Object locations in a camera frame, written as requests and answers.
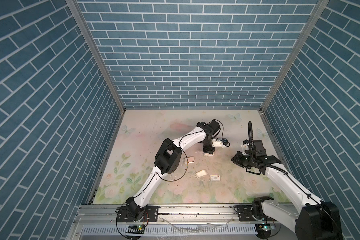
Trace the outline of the staple box tray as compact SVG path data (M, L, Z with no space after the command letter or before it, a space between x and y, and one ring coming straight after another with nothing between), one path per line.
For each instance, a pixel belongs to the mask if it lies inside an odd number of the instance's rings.
M201 170L201 171L196 172L196 177L197 178L201 178L201 177L206 176L206 175L208 175L206 170Z

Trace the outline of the staple box sleeve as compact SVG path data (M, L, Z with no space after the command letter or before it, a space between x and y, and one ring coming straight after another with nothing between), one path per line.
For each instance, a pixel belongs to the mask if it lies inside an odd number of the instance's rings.
M210 175L210 181L211 182L220 182L221 177L220 177L220 175Z

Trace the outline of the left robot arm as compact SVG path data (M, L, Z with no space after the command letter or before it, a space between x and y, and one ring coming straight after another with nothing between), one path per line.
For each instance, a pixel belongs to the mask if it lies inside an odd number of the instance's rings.
M215 152L214 141L218 134L224 133L224 125L218 120L210 122L198 122L196 127L189 133L175 140L165 139L155 155L154 167L143 184L141 189L132 197L129 197L125 204L128 216L134 221L140 220L146 211L153 193L161 182L168 182L166 176L172 174L180 165L182 154L193 145L200 143L207 155Z

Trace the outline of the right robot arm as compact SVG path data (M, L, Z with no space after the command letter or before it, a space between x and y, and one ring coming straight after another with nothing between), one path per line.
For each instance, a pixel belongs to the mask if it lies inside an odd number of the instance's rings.
M255 220L272 218L294 232L299 240L343 239L340 213L332 202L324 202L297 181L275 156L268 156L260 140L245 140L232 162L247 173L257 169L279 187L293 204L286 207L272 197L257 197L252 203Z

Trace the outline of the right controller board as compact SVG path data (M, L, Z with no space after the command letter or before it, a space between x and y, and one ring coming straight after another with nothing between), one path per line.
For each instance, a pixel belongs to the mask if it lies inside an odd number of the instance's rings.
M255 225L256 227L256 237L261 240L267 240L272 234L272 227L270 224L260 224Z

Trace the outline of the controller board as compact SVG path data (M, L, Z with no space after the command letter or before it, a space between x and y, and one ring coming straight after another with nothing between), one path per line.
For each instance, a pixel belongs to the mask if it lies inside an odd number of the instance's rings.
M145 226L128 226L126 228L125 236L128 240L139 240L145 233Z
M270 224L260 224L255 225L256 227L256 237L261 240L267 240L272 234L272 227Z

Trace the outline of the left controller board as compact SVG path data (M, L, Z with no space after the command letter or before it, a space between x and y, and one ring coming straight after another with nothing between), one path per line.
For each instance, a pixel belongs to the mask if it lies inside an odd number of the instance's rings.
M126 228L125 236L128 240L139 240L145 233L145 226L128 226Z

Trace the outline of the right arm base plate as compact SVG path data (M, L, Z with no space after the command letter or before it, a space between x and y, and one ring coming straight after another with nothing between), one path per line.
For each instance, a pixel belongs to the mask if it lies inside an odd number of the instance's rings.
M233 209L237 214L240 222L276 222L276 220L270 217L255 217L255 215L253 214L252 205L234 205Z

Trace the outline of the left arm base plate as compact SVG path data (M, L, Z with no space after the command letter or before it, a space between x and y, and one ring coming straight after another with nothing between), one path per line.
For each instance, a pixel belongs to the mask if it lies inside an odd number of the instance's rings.
M138 210L129 210L128 207L122 206L117 208L117 221L121 223L132 223L132 222L142 222L145 221L157 222L159 215L159 206L148 205L144 208Z

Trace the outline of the aluminium front rail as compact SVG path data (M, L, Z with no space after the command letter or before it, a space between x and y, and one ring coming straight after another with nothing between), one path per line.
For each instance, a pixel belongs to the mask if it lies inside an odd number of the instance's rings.
M270 224L272 234L278 235L281 228L287 228L279 222L240 222L234 205L252 204L164 204L159 206L157 222L145 221L121 223L117 221L118 205L83 205L79 208L73 225L68 233L70 240L83 239L121 239L128 226L145 226L145 233L139 240L148 238L166 239L181 237L219 236L227 238L233 235L256 237L255 225Z

